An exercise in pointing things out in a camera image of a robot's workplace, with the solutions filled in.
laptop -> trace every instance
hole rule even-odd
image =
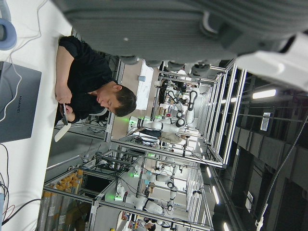
[[[14,98],[20,77],[17,96]],[[37,105],[41,72],[11,63],[0,62],[0,142],[30,138]]]

white desk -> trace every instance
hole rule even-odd
[[[14,49],[38,35],[37,8],[42,2],[44,1],[7,0],[12,24],[17,32],[17,44]],[[41,198],[57,106],[54,84],[58,39],[62,35],[71,33],[70,24],[50,1],[40,9],[38,17],[42,36],[12,54],[14,64],[42,72],[32,137],[4,143],[9,151],[9,205],[16,205],[15,211],[25,202]],[[12,50],[0,51],[0,61],[9,62],[11,52]],[[2,146],[0,146],[0,172],[7,184],[6,154]],[[39,203],[35,201],[26,205],[2,227],[2,230],[34,230]]]

cable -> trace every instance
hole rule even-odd
[[[10,215],[12,215],[12,213],[14,212],[14,209],[15,209],[15,205],[11,205],[10,207],[8,207],[4,212],[3,212],[3,214],[5,214],[11,207],[13,207],[14,206],[14,208],[12,209],[12,211],[11,211],[11,213],[10,213]]]
[[[182,219],[179,219],[179,218],[172,218],[172,220],[173,220],[173,221],[181,221],[181,222],[183,222],[183,223],[189,224],[189,225],[190,225],[190,228],[189,228],[188,231],[190,231],[190,230],[192,229],[191,222],[188,222],[188,221],[186,221],[186,220],[182,220]]]
[[[268,203],[268,200],[269,200],[269,196],[270,196],[270,193],[271,193],[271,191],[272,191],[272,188],[273,188],[273,186],[274,186],[274,184],[275,184],[275,181],[276,181],[276,179],[277,179],[277,176],[278,176],[278,174],[280,173],[280,171],[281,171],[282,167],[284,166],[285,162],[286,162],[287,159],[289,158],[290,154],[292,153],[292,150],[293,150],[293,148],[295,147],[295,145],[296,145],[296,143],[297,143],[297,141],[298,141],[298,139],[299,139],[299,137],[300,137],[300,135],[301,135],[301,133],[302,133],[304,127],[305,127],[305,124],[306,124],[307,120],[308,120],[308,115],[307,115],[307,117],[306,117],[306,119],[305,119],[305,121],[304,121],[304,123],[303,123],[303,125],[302,125],[302,128],[300,129],[300,131],[299,131],[299,133],[298,133],[298,135],[297,135],[297,138],[295,139],[295,141],[294,141],[292,147],[290,148],[290,150],[289,150],[287,156],[284,158],[283,162],[281,163],[281,165],[279,166],[279,168],[278,168],[277,171],[275,172],[274,176],[272,177],[272,180],[271,180],[271,182],[270,182],[269,188],[268,188],[267,193],[266,193],[266,196],[265,196],[265,200],[264,200],[264,202],[263,202],[262,213],[261,213],[260,219],[259,219],[260,221],[263,220],[263,215],[264,215],[264,213],[265,213],[265,211],[266,211],[266,208],[267,208],[267,203]]]
[[[5,221],[2,222],[2,225],[5,225],[8,221],[10,221],[23,207],[25,207],[27,204],[33,202],[33,201],[41,201],[42,199],[34,199],[31,201],[28,201],[27,203],[23,204],[16,212],[14,212],[14,214],[12,216],[10,216],[9,218],[7,218]]]
[[[10,193],[9,193],[9,189],[4,185],[4,184],[0,184],[0,186],[3,188],[3,191],[4,189],[6,189],[6,193],[4,195],[4,199],[6,198],[6,195],[8,196],[8,200],[7,200],[7,204],[6,204],[6,209],[5,209],[5,214],[4,214],[4,217],[3,217],[3,221],[5,220],[5,217],[6,217],[6,212],[8,210],[8,206],[9,206],[9,200],[10,200]]]
[[[37,8],[38,30],[39,30],[39,31],[38,31],[38,35],[37,35],[35,38],[32,38],[32,39],[28,40],[25,44],[23,44],[21,47],[17,48],[16,50],[13,50],[13,51],[10,53],[10,55],[9,55],[10,63],[12,63],[15,73],[20,77],[20,79],[19,79],[19,81],[18,81],[18,83],[17,83],[17,85],[16,85],[16,94],[15,94],[15,96],[13,97],[13,99],[12,99],[11,101],[9,101],[9,102],[5,105],[5,107],[4,107],[4,116],[3,116],[2,119],[0,119],[0,122],[3,121],[3,120],[5,119],[5,117],[6,117],[6,108],[16,99],[17,93],[18,93],[19,84],[20,84],[21,80],[23,79],[22,76],[21,76],[21,75],[16,71],[16,69],[15,69],[15,65],[13,64],[13,61],[12,61],[12,54],[13,54],[14,52],[16,52],[16,51],[22,49],[22,48],[23,48],[25,45],[27,45],[30,41],[33,41],[33,40],[35,40],[35,39],[38,39],[38,38],[40,38],[40,37],[42,36],[41,30],[40,30],[39,14],[38,14],[38,13],[39,13],[39,10],[47,3],[47,1],[48,1],[48,0],[44,0],[44,1],[41,3],[41,5],[39,5],[38,8]]]
[[[8,196],[8,200],[7,200],[7,204],[6,204],[6,210],[5,210],[5,214],[4,214],[4,217],[3,217],[3,220],[5,220],[6,211],[8,210],[9,201],[10,201],[10,194],[9,194],[9,185],[10,185],[10,177],[9,177],[9,151],[8,151],[8,149],[6,148],[6,146],[4,144],[0,143],[0,145],[2,145],[5,148],[6,155],[7,155],[7,159],[6,159],[6,174],[8,176],[8,184],[7,184],[7,186],[4,184],[3,175],[0,173],[1,178],[3,180],[3,184],[0,184],[0,185],[2,186],[2,188],[4,187],[6,189],[6,193],[4,194],[4,199],[6,198],[6,195]]]

black cable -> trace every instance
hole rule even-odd
[[[10,221],[23,207],[25,207],[27,204],[33,202],[33,201],[41,201],[42,199],[34,199],[31,201],[28,201],[27,203],[23,204],[16,212],[13,213],[9,218],[7,218],[5,221],[2,222],[2,225],[5,225],[8,221]]]
[[[6,148],[6,146],[5,146],[4,144],[0,143],[0,145],[2,145],[2,146],[5,148],[6,155],[7,155],[7,160],[6,160],[6,174],[7,174],[7,176],[8,176],[8,185],[7,185],[7,187],[9,188],[9,185],[10,185],[10,178],[9,178],[9,151],[8,151],[8,149]]]
[[[188,221],[186,221],[186,220],[182,220],[182,219],[179,219],[179,218],[172,218],[172,220],[173,220],[173,221],[181,221],[181,222],[183,222],[183,223],[187,223],[187,224],[189,224],[190,228],[189,228],[189,230],[188,230],[188,231],[190,231],[190,230],[192,229],[192,225],[191,225],[191,223],[190,223],[190,222],[188,222]]]
[[[307,115],[307,116],[306,116],[306,119],[305,119],[305,121],[303,122],[303,125],[302,125],[300,131],[298,132],[298,135],[297,135],[297,137],[296,137],[296,139],[295,139],[295,141],[294,141],[292,147],[290,148],[290,150],[289,150],[287,156],[284,158],[283,162],[282,162],[282,163],[280,164],[280,166],[277,168],[277,171],[275,172],[274,176],[272,177],[272,179],[271,179],[271,181],[270,181],[270,185],[269,185],[269,187],[268,187],[268,189],[267,189],[267,192],[266,192],[266,194],[265,194],[266,196],[265,196],[265,199],[264,199],[263,204],[262,204],[262,212],[261,212],[261,214],[260,214],[259,220],[262,219],[262,217],[263,217],[263,215],[264,215],[264,213],[265,213],[265,210],[266,210],[266,208],[267,208],[267,203],[268,203],[268,200],[269,200],[269,196],[270,196],[271,190],[272,190],[272,188],[273,188],[273,186],[274,186],[274,184],[275,184],[275,182],[276,182],[276,179],[277,179],[277,177],[278,177],[278,174],[280,173],[280,171],[281,171],[282,167],[284,166],[285,162],[288,160],[289,156],[291,155],[292,150],[293,150],[293,148],[295,147],[295,145],[296,145],[296,143],[297,143],[297,141],[298,141],[298,139],[299,139],[299,137],[300,137],[300,135],[301,135],[301,133],[302,133],[304,127],[305,127],[305,124],[306,124],[306,122],[307,122],[307,120],[308,120],[308,110],[307,110],[307,112],[306,112],[306,115]]]
[[[5,220],[6,213],[7,213],[8,206],[9,206],[9,201],[10,201],[10,194],[9,194],[9,184],[10,184],[10,177],[9,177],[9,151],[8,151],[8,149],[6,148],[6,146],[4,144],[0,143],[0,145],[2,145],[5,148],[6,155],[7,155],[7,159],[6,159],[6,174],[8,176],[8,184],[7,184],[7,186],[5,186],[4,178],[3,178],[3,175],[1,174],[1,178],[3,180],[3,185],[4,185],[4,187],[7,190],[6,193],[5,193],[4,199],[5,199],[6,195],[8,195],[8,200],[7,200],[7,204],[6,204],[6,210],[5,210],[4,217],[3,217],[3,220]]]

fluorescent light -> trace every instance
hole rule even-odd
[[[253,99],[261,99],[261,98],[266,98],[266,97],[272,97],[276,95],[276,90],[265,90],[265,91],[260,91],[256,92],[252,95]]]
[[[206,167],[206,171],[207,171],[207,174],[208,174],[208,177],[212,177],[212,175],[211,175],[211,172],[210,172],[210,169],[209,169],[209,167]]]
[[[230,230],[229,230],[229,227],[228,227],[228,225],[227,225],[226,222],[223,223],[223,229],[224,229],[225,231],[230,231]]]
[[[215,186],[213,186],[212,189],[213,189],[214,197],[215,197],[215,200],[216,200],[216,204],[218,205],[219,204],[219,198],[218,198],[218,194],[217,194]]]

